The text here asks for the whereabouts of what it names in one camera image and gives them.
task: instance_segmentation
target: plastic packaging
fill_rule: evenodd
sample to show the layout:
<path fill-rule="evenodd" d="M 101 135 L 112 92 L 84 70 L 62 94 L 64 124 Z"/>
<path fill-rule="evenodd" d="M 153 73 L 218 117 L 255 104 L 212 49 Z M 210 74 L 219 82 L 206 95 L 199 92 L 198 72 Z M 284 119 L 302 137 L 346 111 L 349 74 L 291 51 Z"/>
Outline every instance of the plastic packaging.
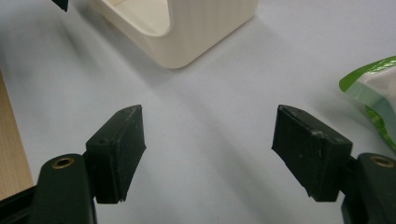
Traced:
<path fill-rule="evenodd" d="M 154 61 L 187 65 L 250 19 L 258 0 L 90 0 Z"/>
<path fill-rule="evenodd" d="M 355 70 L 341 79 L 340 88 L 366 105 L 368 116 L 396 153 L 396 56 Z"/>

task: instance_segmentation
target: white plastic holder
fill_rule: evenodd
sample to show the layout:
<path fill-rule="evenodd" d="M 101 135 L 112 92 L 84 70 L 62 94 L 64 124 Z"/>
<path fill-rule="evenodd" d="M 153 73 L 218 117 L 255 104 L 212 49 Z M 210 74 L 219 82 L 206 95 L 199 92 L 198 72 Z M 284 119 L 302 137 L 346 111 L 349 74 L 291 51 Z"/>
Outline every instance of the white plastic holder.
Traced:
<path fill-rule="evenodd" d="M 248 21 L 259 0 L 90 0 L 155 62 L 183 67 Z"/>

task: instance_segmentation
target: white table surface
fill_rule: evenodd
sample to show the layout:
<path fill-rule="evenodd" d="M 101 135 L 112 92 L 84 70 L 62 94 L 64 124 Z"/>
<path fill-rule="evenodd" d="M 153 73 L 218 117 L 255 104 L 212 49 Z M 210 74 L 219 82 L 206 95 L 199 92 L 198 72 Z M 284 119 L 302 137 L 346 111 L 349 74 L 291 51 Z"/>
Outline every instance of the white table surface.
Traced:
<path fill-rule="evenodd" d="M 394 0 L 261 0 L 256 16 L 191 65 L 158 66 L 91 9 L 5 0 L 0 67 L 32 175 L 85 142 L 119 109 L 144 108 L 146 150 L 128 198 L 99 223 L 343 223 L 271 149 L 278 105 L 395 158 L 338 81 L 396 54 Z"/>

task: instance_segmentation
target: green plastic bag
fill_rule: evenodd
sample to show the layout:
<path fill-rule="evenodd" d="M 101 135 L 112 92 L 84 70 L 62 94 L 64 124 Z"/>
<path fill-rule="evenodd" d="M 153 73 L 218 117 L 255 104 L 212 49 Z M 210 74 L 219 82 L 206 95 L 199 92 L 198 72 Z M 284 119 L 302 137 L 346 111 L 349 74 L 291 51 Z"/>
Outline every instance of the green plastic bag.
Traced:
<path fill-rule="evenodd" d="M 396 153 L 396 56 L 353 71 L 340 80 L 340 89 L 365 104 L 368 116 Z"/>

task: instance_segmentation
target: wooden surface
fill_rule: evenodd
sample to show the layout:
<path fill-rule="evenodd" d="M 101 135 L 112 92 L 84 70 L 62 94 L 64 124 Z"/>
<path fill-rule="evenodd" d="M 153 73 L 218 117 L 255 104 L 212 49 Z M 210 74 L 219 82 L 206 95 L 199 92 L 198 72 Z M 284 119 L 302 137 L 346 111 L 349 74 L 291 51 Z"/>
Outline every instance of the wooden surface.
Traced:
<path fill-rule="evenodd" d="M 0 72 L 0 200 L 32 186 L 29 164 Z"/>

